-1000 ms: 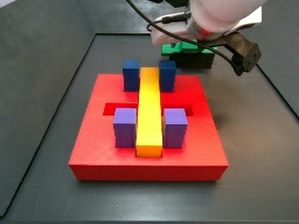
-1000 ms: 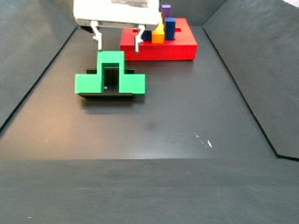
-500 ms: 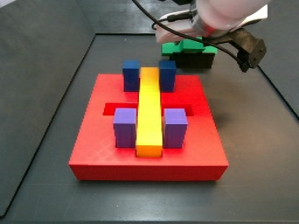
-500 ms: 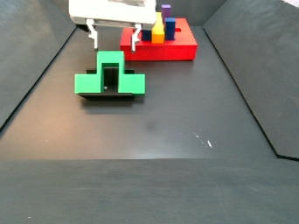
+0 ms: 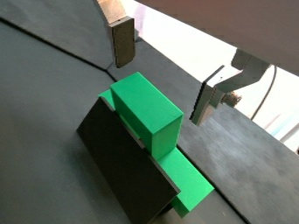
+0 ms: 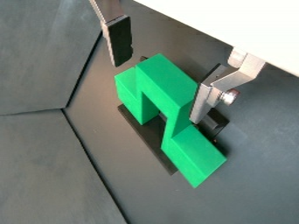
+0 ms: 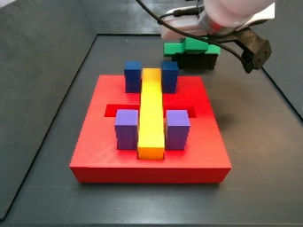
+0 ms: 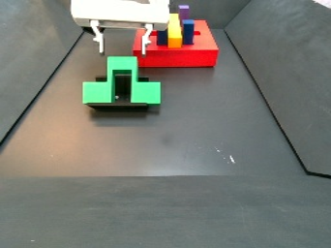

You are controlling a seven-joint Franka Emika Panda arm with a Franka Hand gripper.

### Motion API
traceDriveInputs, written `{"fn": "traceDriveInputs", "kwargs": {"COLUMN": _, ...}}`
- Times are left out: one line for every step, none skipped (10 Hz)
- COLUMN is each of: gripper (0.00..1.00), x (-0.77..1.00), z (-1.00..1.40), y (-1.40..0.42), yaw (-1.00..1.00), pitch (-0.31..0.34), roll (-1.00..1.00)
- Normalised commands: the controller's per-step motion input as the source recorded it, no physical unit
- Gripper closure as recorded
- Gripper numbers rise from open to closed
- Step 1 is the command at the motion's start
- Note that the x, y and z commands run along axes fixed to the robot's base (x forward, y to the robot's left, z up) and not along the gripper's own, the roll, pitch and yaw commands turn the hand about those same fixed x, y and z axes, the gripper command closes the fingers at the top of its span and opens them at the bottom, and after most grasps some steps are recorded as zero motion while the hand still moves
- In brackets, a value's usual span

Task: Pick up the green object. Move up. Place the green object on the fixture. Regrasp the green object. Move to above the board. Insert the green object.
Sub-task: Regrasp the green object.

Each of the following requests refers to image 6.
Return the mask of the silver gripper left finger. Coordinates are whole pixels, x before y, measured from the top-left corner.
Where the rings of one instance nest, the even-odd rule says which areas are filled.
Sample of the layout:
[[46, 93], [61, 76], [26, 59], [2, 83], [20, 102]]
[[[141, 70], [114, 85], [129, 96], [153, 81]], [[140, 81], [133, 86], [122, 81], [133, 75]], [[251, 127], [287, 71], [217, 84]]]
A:
[[130, 17], [124, 14], [118, 0], [89, 0], [89, 3], [98, 17], [110, 63], [118, 67], [133, 54]]

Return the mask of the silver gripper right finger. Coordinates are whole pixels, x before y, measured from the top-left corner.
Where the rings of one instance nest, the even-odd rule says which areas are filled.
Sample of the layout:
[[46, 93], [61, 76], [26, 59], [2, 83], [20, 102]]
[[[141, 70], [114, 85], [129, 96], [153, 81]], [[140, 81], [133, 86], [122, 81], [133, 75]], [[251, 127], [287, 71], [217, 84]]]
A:
[[252, 81], [265, 62], [255, 55], [233, 48], [228, 56], [228, 66], [216, 65], [199, 85], [191, 108], [191, 121], [197, 124], [219, 102], [229, 105], [239, 95], [235, 87]]

